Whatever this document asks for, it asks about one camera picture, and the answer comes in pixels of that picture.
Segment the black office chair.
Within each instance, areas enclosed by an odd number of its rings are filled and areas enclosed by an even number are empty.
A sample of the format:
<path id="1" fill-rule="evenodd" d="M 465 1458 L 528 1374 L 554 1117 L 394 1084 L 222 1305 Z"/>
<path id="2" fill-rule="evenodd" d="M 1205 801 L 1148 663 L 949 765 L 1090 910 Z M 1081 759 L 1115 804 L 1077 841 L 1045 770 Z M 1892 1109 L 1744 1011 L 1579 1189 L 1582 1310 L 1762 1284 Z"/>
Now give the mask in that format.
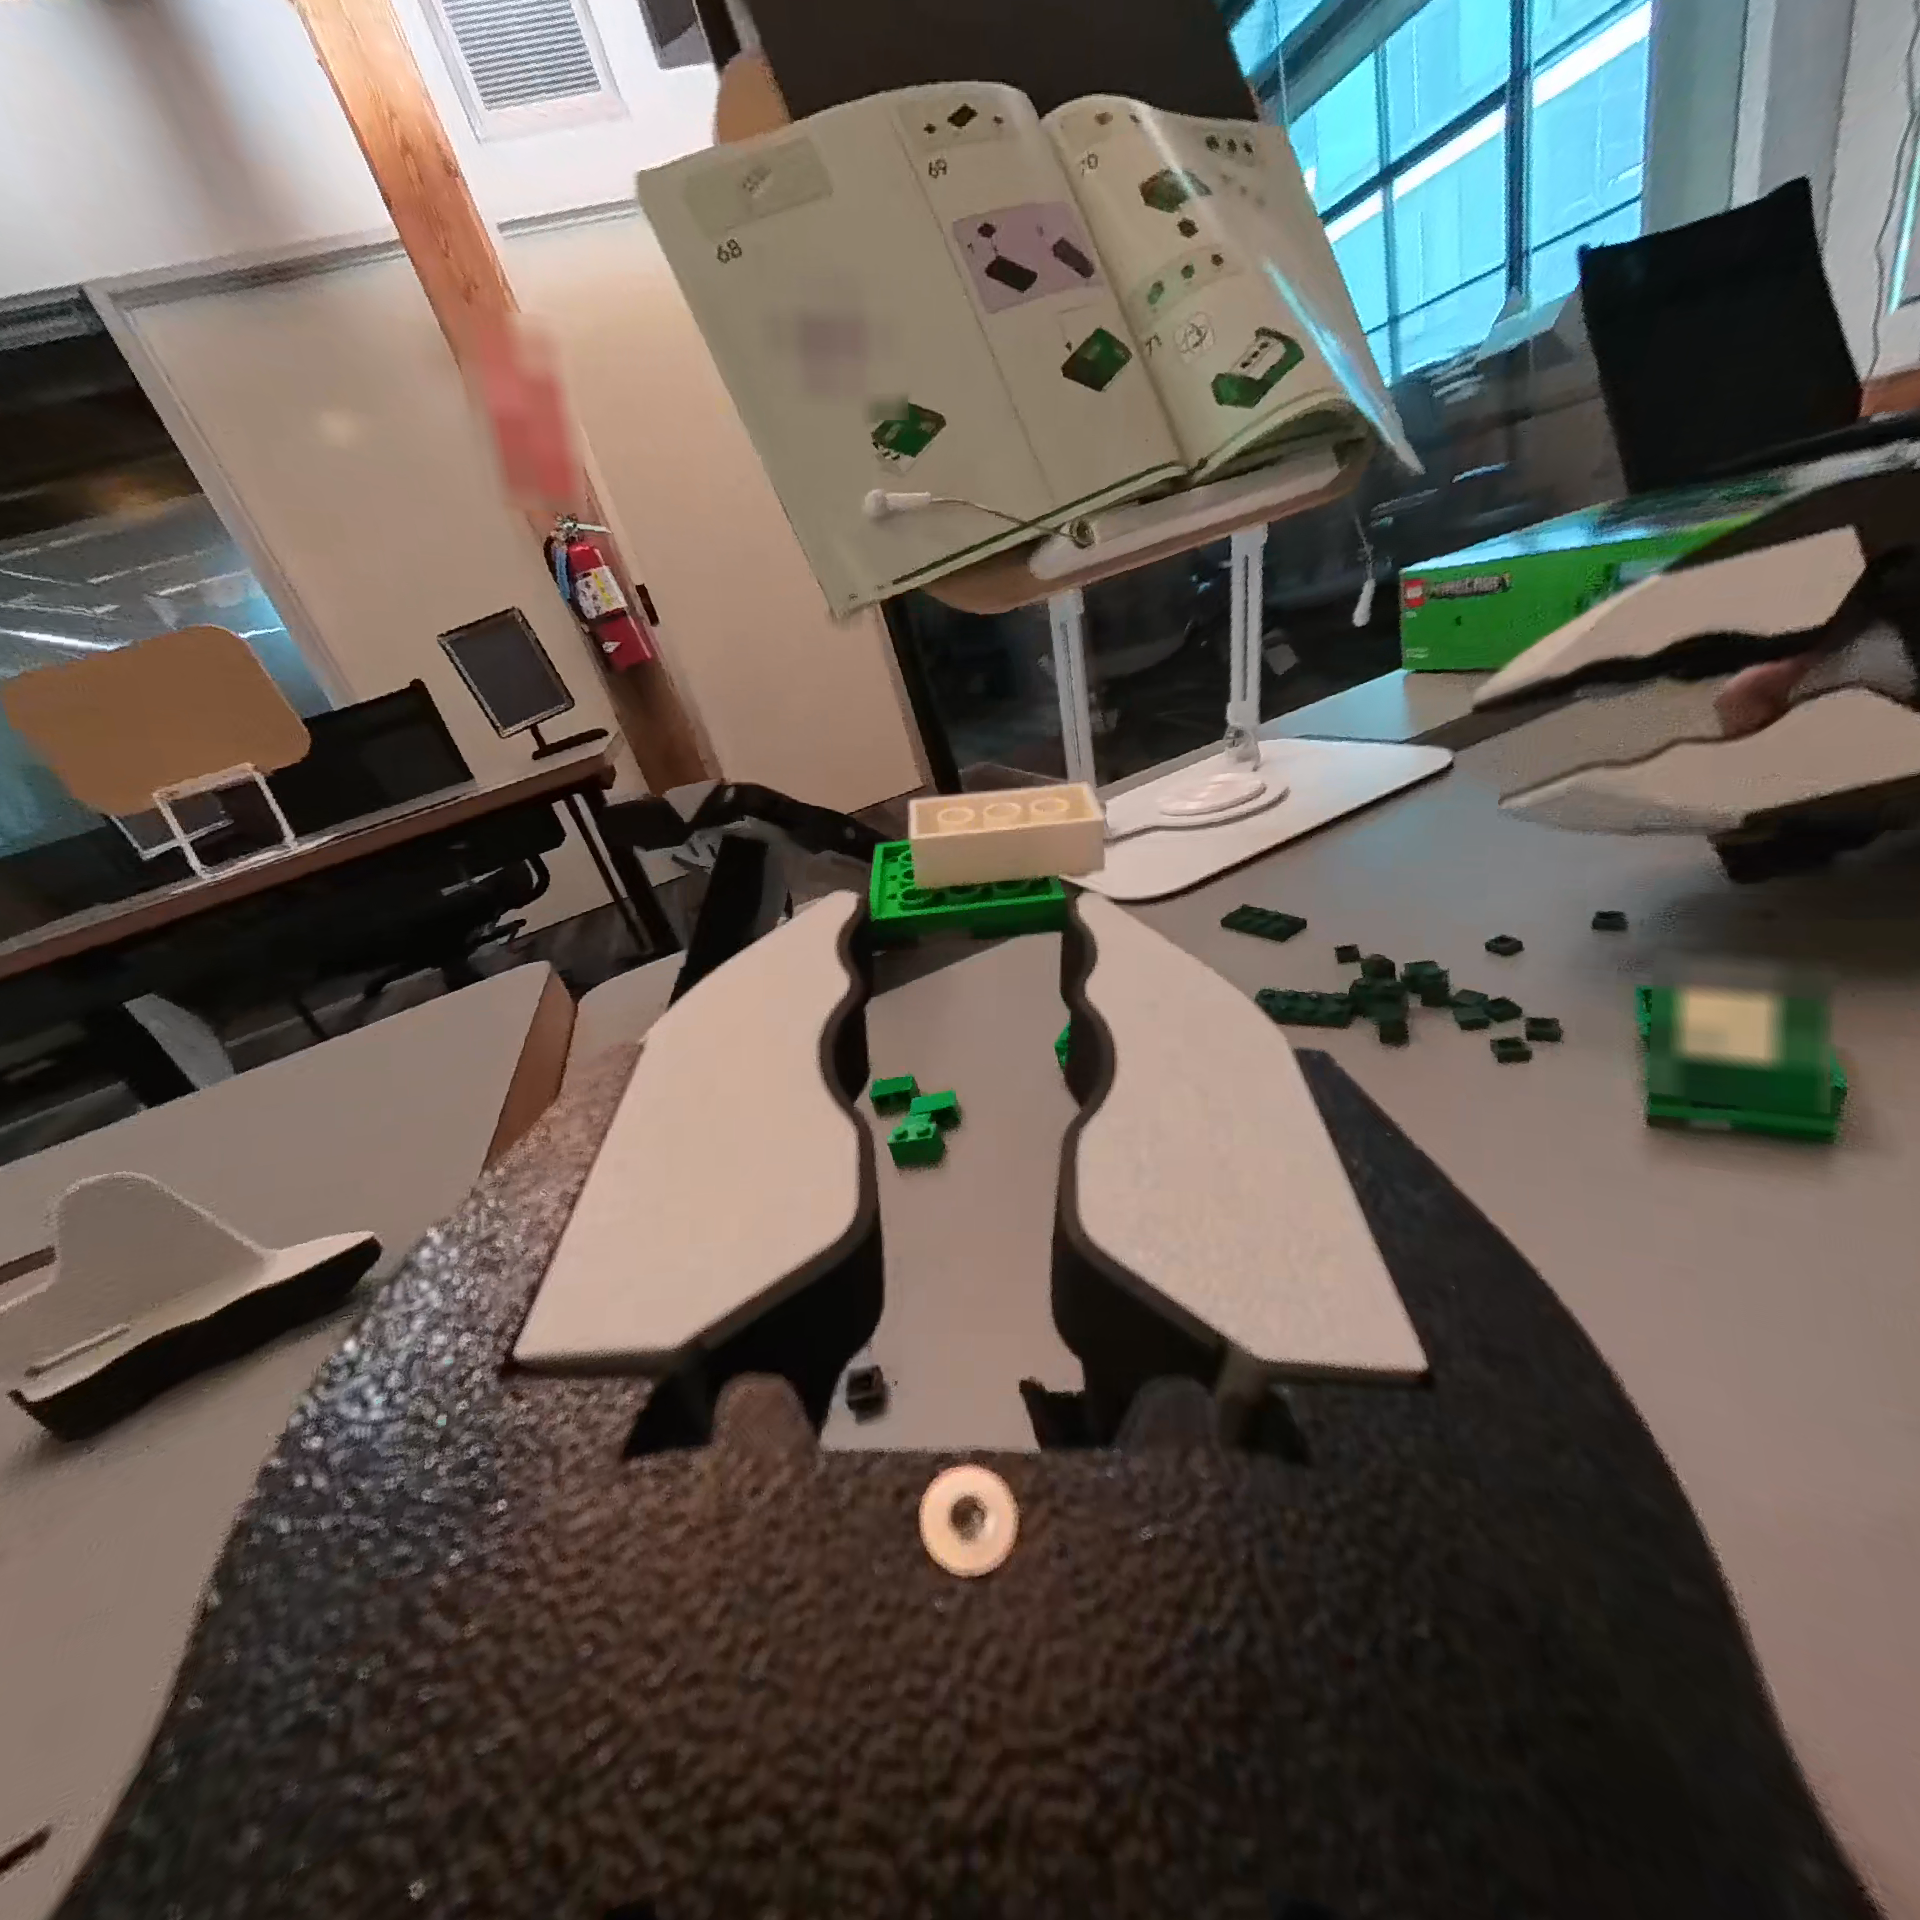
<path id="1" fill-rule="evenodd" d="M 522 910 L 550 885 L 541 855 L 494 870 L 422 870 L 414 890 L 376 913 L 376 966 L 361 1003 L 409 975 L 434 974 L 457 991 L 480 981 L 476 955 L 524 933 Z"/>

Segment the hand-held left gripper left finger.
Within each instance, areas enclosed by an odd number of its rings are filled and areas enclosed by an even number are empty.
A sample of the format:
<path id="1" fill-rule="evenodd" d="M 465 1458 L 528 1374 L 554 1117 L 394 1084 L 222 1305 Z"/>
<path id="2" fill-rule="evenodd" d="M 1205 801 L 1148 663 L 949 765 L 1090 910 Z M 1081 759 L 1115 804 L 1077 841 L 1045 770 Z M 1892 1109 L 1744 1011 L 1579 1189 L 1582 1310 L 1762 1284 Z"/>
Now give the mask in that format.
<path id="1" fill-rule="evenodd" d="M 882 1305 L 868 913 L 827 893 L 650 1029 L 522 1321 L 533 1375 L 640 1375 L 706 1409 L 780 1375 L 830 1410 Z"/>

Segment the black desk monitor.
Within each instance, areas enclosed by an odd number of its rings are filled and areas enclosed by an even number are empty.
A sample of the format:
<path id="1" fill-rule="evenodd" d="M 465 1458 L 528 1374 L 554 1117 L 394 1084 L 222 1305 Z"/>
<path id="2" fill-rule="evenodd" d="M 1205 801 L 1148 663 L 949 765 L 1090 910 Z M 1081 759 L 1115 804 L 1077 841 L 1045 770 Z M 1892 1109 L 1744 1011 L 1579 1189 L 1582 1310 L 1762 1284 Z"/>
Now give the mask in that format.
<path id="1" fill-rule="evenodd" d="M 372 813 L 465 787 L 474 769 L 427 686 L 315 713 L 306 755 L 267 778 L 299 836 L 345 827 Z"/>

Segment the green lego assembly white brick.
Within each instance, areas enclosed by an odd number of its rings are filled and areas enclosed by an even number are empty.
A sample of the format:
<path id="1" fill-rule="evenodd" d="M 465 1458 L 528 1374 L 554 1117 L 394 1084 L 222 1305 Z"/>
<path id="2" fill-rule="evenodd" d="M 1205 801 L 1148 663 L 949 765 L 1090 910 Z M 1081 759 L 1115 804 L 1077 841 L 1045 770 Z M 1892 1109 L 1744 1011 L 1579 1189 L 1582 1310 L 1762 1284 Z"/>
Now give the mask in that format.
<path id="1" fill-rule="evenodd" d="M 1635 991 L 1649 1124 L 1832 1145 L 1849 1078 L 1825 991 L 1726 981 Z"/>

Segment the red fire extinguisher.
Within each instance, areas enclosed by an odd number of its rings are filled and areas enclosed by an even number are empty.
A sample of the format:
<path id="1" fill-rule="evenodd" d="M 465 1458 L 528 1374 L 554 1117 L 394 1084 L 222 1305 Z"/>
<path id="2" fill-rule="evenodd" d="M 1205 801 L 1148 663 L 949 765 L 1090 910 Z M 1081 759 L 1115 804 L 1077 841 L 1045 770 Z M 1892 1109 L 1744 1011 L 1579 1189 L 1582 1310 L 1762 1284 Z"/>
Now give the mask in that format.
<path id="1" fill-rule="evenodd" d="M 561 515 L 544 555 L 562 604 L 610 674 L 659 665 L 653 617 L 634 598 L 603 547 L 605 527 Z"/>

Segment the open lego instruction booklet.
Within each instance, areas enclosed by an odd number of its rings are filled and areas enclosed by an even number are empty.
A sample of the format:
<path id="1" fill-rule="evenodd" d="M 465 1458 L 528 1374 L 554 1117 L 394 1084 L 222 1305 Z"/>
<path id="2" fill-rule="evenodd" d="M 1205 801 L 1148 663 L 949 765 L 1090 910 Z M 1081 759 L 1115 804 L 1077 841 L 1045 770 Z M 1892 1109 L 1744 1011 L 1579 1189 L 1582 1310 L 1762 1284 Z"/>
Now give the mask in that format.
<path id="1" fill-rule="evenodd" d="M 1422 468 L 1266 122 L 901 87 L 635 191 L 836 614 L 1294 443 Z"/>

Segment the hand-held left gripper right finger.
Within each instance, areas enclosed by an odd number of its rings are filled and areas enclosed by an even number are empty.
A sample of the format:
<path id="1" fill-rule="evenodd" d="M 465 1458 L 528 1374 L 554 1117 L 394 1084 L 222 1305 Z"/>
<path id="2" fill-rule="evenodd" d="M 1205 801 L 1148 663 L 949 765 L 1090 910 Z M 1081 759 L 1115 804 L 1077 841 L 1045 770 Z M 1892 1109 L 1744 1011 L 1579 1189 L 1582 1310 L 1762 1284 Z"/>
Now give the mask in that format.
<path id="1" fill-rule="evenodd" d="M 1061 991 L 1054 1325 L 1090 1445 L 1161 1380 L 1194 1382 L 1229 1438 L 1275 1385 L 1424 1385 L 1424 1341 L 1281 1029 L 1104 895 L 1067 907 Z"/>

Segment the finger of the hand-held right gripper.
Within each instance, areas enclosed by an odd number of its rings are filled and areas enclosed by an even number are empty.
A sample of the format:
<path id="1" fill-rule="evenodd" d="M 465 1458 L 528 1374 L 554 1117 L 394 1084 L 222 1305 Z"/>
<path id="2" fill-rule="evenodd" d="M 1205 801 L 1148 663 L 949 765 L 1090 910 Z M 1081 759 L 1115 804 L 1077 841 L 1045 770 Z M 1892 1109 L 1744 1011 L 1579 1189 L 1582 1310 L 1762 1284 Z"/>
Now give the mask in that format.
<path id="1" fill-rule="evenodd" d="M 1474 692 L 1493 713 L 1589 690 L 1709 682 L 1813 652 L 1866 578 L 1854 525 L 1649 578 L 1531 644 Z"/>
<path id="2" fill-rule="evenodd" d="M 1506 788 L 1499 806 L 1562 831 L 1722 836 L 1915 804 L 1915 711 L 1877 690 L 1820 692 L 1744 737 L 1709 737 L 1709 719 L 1708 687 L 1650 709 L 1572 705 L 1550 719 L 1568 761 Z"/>

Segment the scattered bright green lego pieces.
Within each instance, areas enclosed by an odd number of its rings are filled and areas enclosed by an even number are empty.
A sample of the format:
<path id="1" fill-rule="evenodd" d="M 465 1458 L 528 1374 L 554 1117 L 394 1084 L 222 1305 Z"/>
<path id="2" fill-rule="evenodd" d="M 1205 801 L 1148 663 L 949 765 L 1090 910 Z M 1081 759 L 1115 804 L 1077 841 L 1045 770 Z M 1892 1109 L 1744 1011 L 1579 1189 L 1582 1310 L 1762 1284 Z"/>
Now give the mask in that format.
<path id="1" fill-rule="evenodd" d="M 1073 1026 L 870 1022 L 861 1085 L 881 1157 L 901 1173 L 960 1159 L 996 1183 L 1052 1183 L 1067 1119 Z"/>

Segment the white frame stand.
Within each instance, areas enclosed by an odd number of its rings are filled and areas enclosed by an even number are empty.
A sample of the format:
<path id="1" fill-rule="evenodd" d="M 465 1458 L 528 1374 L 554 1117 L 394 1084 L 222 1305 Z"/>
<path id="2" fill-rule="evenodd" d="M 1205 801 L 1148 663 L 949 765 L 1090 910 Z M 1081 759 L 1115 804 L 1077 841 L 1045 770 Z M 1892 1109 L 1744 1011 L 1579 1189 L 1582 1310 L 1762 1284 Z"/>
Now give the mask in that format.
<path id="1" fill-rule="evenodd" d="M 160 847 L 178 853 L 195 877 L 248 866 L 297 847 L 297 829 L 264 769 L 234 761 L 152 793 Z"/>

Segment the person's right hand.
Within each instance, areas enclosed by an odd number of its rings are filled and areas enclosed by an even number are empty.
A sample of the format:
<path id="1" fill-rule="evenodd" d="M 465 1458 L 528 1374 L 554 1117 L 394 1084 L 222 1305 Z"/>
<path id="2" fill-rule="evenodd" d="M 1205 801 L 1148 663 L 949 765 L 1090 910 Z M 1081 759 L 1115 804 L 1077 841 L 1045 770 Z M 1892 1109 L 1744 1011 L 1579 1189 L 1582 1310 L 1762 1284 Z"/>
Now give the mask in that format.
<path id="1" fill-rule="evenodd" d="M 1715 698 L 1722 737 L 1752 737 L 1776 724 L 1790 711 L 1814 663 L 1813 654 L 1803 654 L 1755 663 L 1731 677 Z"/>

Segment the tan rounded board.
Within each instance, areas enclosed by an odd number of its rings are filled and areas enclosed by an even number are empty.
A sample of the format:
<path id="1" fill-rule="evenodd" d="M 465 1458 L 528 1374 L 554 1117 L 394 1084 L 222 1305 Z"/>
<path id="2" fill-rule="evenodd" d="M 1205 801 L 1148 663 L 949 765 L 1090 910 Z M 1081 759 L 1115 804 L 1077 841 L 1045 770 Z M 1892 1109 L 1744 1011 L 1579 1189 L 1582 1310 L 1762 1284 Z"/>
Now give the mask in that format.
<path id="1" fill-rule="evenodd" d="M 252 646 L 211 623 L 28 669 L 4 683 L 2 706 L 67 793 L 104 815 L 216 774 L 269 778 L 310 747 Z"/>

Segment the book stand with white base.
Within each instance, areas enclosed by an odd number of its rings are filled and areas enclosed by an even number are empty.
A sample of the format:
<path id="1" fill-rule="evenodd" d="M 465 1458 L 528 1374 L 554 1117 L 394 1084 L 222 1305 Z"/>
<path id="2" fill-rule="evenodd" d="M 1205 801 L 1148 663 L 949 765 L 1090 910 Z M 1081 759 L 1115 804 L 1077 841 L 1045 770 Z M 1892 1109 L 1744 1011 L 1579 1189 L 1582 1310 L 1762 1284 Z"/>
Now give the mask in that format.
<path id="1" fill-rule="evenodd" d="M 1062 743 L 1069 765 L 1081 765 L 1088 722 L 1081 643 L 1085 586 L 1101 572 L 1122 574 L 1150 565 L 1146 550 L 1131 550 L 1129 541 L 1189 547 L 1217 539 L 1228 524 L 1234 527 L 1226 743 L 1181 774 L 1121 795 L 1115 812 L 1106 813 L 1101 869 L 1069 879 L 1118 902 L 1176 895 L 1450 769 L 1451 755 L 1445 749 L 1260 737 L 1264 527 L 1320 503 L 1324 493 L 1347 492 L 1366 465 L 1344 465 L 1330 449 L 1294 443 L 1288 460 L 1260 470 L 1129 503 L 924 588 L 996 586 L 1016 609 L 1048 606 Z"/>

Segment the scattered dark green lego pieces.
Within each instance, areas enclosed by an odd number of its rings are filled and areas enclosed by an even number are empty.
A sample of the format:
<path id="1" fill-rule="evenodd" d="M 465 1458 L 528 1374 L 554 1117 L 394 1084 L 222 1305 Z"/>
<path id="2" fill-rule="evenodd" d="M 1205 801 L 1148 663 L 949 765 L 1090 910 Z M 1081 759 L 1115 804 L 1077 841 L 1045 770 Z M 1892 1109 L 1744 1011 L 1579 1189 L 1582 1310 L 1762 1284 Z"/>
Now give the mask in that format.
<path id="1" fill-rule="evenodd" d="M 945 966 L 878 965 L 870 1022 L 1040 1023 L 1067 1014 L 1061 991 L 1062 933 L 1028 933 L 982 945 Z M 1402 975 L 1385 958 L 1363 963 L 1356 982 L 1332 991 L 1264 990 L 1248 998 L 1291 1039 L 1294 1029 L 1381 1026 L 1408 1039 L 1411 1022 L 1432 1012 L 1457 1029 L 1451 988 L 1435 965 Z M 1385 1169 L 1395 1130 L 1366 1134 L 1381 1113 L 1366 1103 L 1332 1122 L 1316 1093 L 1341 1076 L 1313 1082 L 1313 1098 L 1352 1175 L 1384 1259 L 1424 1341 L 1432 1374 L 1465 1375 L 1477 1364 L 1494 1380 L 1494 1412 L 1518 1421 L 1523 1394 L 1553 1418 L 1572 1419 L 1578 1394 L 1605 1410 L 1630 1409 L 1618 1379 L 1564 1310 L 1553 1289 L 1474 1210 L 1450 1221 L 1424 1199 L 1416 1175 Z M 1054 1325 L 1052 1183 L 1021 1173 L 996 1183 L 954 1159 L 945 1169 L 901 1173 L 881 1157 L 893 1186 L 884 1190 L 884 1307 L 876 1341 L 848 1369 L 848 1410 L 830 1418 L 827 1443 L 841 1450 L 1038 1450 L 1017 1387 L 1021 1375 L 1077 1359 Z"/>

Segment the spare hand-held gripper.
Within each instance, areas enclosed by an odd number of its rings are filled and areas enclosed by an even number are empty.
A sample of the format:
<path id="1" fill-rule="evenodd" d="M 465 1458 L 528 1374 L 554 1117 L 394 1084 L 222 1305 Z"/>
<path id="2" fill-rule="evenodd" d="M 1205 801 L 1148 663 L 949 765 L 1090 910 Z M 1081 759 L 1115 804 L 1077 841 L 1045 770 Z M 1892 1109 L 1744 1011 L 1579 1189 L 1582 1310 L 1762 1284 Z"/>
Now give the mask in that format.
<path id="1" fill-rule="evenodd" d="M 882 843 L 882 831 L 868 822 L 793 801 L 765 785 L 713 785 L 693 812 L 681 812 L 668 797 L 622 806 L 622 829 L 643 850 L 680 850 L 699 834 L 713 836 L 705 901 L 670 1005 L 780 923 L 790 902 L 788 855 L 838 858 L 867 874 Z"/>

